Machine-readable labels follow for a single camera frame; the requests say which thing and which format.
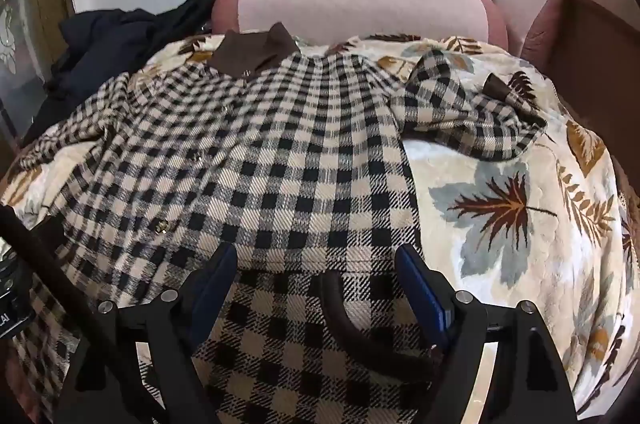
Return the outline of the brown wooden headboard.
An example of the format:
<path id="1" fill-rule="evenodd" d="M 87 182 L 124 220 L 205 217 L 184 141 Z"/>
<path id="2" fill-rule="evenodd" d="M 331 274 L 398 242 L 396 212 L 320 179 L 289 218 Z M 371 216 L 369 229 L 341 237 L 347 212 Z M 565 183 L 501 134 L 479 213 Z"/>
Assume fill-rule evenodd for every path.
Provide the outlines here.
<path id="1" fill-rule="evenodd" d="M 639 32 L 592 0 L 563 0 L 548 76 L 639 186 Z"/>

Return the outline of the black cream checked coat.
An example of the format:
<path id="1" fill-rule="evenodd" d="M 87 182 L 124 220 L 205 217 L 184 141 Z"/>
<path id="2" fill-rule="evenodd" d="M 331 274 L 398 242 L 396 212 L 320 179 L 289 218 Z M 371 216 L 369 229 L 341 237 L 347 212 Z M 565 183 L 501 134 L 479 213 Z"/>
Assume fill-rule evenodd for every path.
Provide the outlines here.
<path id="1" fill-rule="evenodd" d="M 196 355 L 221 421 L 407 423 L 416 387 L 338 346 L 320 274 L 341 274 L 346 307 L 378 349 L 416 354 L 419 326 L 394 267 L 399 246 L 420 242 L 402 136 L 503 162 L 544 127 L 497 77 L 462 82 L 437 48 L 399 79 L 359 54 L 288 46 L 250 70 L 210 60 L 113 77 L 17 168 L 91 143 L 52 207 L 67 277 L 90 300 L 147 303 L 234 246 L 238 272 Z"/>

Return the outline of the dark navy garment pile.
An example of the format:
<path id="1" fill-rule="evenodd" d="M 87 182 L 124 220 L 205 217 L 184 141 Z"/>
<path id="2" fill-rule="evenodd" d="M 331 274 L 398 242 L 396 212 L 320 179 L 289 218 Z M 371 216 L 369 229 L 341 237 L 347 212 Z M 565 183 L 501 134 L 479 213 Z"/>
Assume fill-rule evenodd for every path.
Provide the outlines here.
<path id="1" fill-rule="evenodd" d="M 60 24 L 67 49 L 52 66 L 47 96 L 22 139 L 24 147 L 70 116 L 99 87 L 123 72 L 137 72 L 168 43 L 203 32 L 216 0 L 186 0 L 152 14 L 142 9 L 78 13 Z"/>

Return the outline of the long pink bolster pillow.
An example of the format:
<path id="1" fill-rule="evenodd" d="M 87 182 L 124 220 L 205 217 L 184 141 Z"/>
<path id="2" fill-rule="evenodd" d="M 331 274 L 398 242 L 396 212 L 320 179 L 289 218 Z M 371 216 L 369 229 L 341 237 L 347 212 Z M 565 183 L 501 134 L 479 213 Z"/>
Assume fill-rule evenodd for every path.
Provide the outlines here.
<path id="1" fill-rule="evenodd" d="M 313 44 L 405 34 L 459 36 L 508 47 L 506 23 L 491 0 L 216 0 L 212 23 L 216 34 L 281 23 Z"/>

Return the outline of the leaf-print fleece blanket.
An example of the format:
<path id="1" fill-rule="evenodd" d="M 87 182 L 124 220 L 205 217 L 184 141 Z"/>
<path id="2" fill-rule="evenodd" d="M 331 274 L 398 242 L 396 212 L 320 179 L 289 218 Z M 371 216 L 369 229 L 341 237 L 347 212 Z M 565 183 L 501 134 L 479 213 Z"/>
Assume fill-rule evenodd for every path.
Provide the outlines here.
<path id="1" fill-rule="evenodd" d="M 484 303 L 532 301 L 558 349 L 582 421 L 612 409 L 639 359 L 638 219 L 634 191 L 603 141 L 576 121 L 552 81 L 496 46 L 466 38 L 354 38 L 341 46 L 297 46 L 275 54 L 250 47 L 245 35 L 175 42 L 141 72 L 146 81 L 188 62 L 217 61 L 250 70 L 288 46 L 307 56 L 352 53 L 406 79 L 427 49 L 444 51 L 460 80 L 497 77 L 532 106 L 546 127 L 518 157 L 482 161 L 406 133 L 404 144 L 418 199 L 427 266 Z M 12 171 L 1 199 L 26 225 L 52 210 L 90 142 L 65 147 L 47 164 Z"/>

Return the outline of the wooden door with glass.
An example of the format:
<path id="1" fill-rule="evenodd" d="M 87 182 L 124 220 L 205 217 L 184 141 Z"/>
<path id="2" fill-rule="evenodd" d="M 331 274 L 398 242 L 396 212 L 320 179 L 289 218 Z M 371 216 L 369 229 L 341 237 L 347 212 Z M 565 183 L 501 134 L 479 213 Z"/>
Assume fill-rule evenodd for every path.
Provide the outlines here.
<path id="1" fill-rule="evenodd" d="M 1 0 L 1 138 L 17 147 L 46 98 L 51 66 L 66 50 L 58 25 L 73 0 Z"/>

